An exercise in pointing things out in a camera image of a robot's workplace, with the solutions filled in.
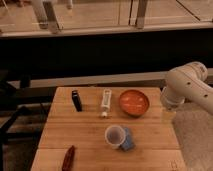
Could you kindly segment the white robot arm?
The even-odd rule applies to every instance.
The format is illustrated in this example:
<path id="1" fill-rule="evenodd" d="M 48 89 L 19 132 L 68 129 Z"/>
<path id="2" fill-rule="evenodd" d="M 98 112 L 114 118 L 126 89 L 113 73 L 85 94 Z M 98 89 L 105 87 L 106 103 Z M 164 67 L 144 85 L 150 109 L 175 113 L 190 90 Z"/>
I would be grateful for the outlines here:
<path id="1" fill-rule="evenodd" d="M 166 86 L 160 95 L 163 123 L 170 123 L 173 120 L 176 109 L 186 99 L 213 116 L 213 87 L 205 83 L 207 76 L 208 70 L 201 62 L 190 62 L 166 73 Z"/>

